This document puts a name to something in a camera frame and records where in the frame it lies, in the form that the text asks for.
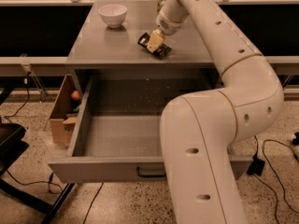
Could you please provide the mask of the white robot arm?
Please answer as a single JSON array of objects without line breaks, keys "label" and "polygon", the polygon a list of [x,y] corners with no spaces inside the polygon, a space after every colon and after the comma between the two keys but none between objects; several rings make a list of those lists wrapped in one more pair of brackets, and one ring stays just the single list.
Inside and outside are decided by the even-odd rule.
[{"label": "white robot arm", "polygon": [[164,35],[192,19],[223,86],[170,101],[160,139],[177,224],[247,224],[227,148],[260,133],[284,102],[276,72],[213,0],[166,0],[156,19],[158,48]]}]

